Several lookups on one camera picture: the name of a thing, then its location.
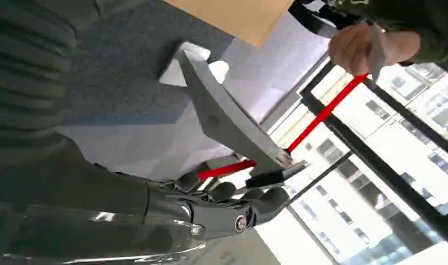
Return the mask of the person's left hand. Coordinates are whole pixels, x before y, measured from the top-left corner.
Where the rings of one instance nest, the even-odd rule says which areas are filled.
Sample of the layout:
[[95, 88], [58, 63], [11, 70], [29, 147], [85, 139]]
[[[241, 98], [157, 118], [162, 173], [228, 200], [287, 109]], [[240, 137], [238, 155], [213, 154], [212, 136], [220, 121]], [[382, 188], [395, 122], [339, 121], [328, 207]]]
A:
[[365, 22], [348, 26], [329, 41], [331, 61], [353, 76], [367, 74], [372, 61], [373, 26]]

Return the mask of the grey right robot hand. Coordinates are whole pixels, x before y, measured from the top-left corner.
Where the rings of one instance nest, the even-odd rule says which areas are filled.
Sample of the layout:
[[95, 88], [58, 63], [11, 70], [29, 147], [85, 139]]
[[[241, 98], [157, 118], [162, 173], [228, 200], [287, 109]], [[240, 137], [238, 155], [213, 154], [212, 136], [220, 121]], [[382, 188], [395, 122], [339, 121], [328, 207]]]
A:
[[175, 260], [272, 220], [287, 199], [280, 187], [240, 199], [227, 184], [185, 193], [89, 163], [69, 139], [0, 147], [0, 261]]

